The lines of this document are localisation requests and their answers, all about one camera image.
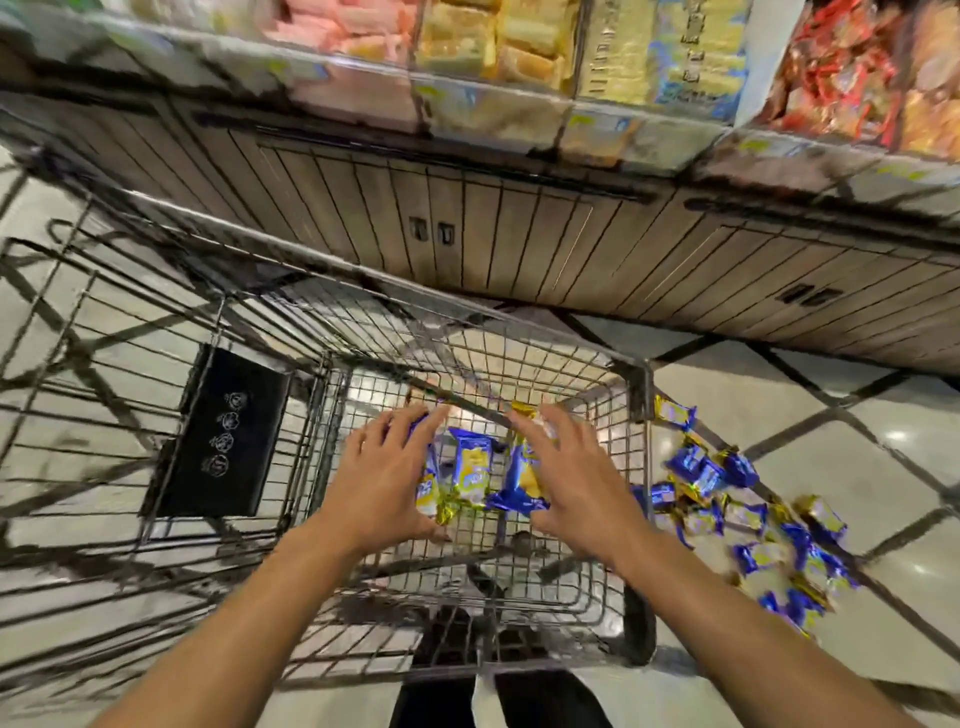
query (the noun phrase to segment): right hand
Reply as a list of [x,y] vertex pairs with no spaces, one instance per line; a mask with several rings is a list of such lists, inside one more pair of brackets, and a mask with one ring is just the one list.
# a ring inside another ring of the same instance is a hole
[[530,514],[530,523],[616,570],[625,535],[647,527],[643,511],[592,425],[555,404],[543,405],[540,414],[553,426],[558,444],[529,418],[507,415],[537,454],[537,476],[550,501],[549,509]]

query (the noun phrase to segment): black pants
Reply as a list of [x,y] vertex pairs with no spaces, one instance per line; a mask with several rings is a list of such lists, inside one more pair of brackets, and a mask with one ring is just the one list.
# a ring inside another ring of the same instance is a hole
[[[449,663],[462,663],[463,655],[472,655],[469,649],[469,616],[463,610],[451,610],[444,607],[414,654],[413,665],[430,665],[438,654],[436,665],[444,664],[444,655]],[[510,635],[501,633],[503,643],[526,643],[533,645],[534,657],[546,657],[546,650],[537,647],[539,641],[533,630],[525,634]],[[465,649],[438,652],[440,640],[444,645],[461,644]],[[528,647],[523,657],[530,657]],[[511,655],[501,653],[500,659],[509,661]],[[536,672],[506,672],[494,678],[496,691],[500,697],[503,715],[510,728],[612,728],[607,716],[600,707],[596,696],[565,670],[542,670]],[[431,680],[427,682],[405,683],[396,699],[391,728],[474,728],[473,710],[470,701],[473,698],[474,678],[455,680]]]

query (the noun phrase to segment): shopping cart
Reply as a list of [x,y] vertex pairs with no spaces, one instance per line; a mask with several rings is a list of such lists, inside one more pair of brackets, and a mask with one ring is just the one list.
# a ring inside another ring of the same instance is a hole
[[[443,400],[449,425],[504,442],[512,400],[559,402],[647,484],[649,367],[548,312],[124,190],[55,149],[19,162],[0,171],[5,710],[119,694],[321,505],[344,438],[384,409]],[[71,214],[25,222],[38,189]],[[282,687],[651,659],[649,608],[600,565],[513,513],[448,532],[367,557]]]

